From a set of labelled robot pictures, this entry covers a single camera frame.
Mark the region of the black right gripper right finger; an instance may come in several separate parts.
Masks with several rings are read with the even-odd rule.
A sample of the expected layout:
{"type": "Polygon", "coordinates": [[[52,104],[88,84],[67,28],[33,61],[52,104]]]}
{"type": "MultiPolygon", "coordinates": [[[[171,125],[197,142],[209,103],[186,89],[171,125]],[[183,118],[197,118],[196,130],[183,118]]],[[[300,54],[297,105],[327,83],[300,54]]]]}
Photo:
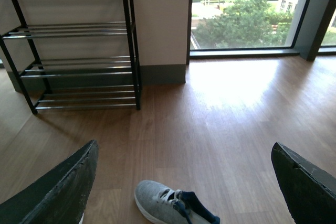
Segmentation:
{"type": "Polygon", "coordinates": [[[335,223],[335,177],[279,142],[271,162],[295,223],[335,223]]]}

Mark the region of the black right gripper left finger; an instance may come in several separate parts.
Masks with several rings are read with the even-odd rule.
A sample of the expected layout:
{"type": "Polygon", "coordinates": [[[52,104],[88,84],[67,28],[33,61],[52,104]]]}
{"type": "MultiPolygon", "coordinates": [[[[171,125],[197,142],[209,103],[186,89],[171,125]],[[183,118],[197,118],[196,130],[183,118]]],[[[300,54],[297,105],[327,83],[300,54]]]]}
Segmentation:
{"type": "Polygon", "coordinates": [[[82,223],[96,176],[98,144],[91,140],[1,204],[1,223],[82,223]]]}

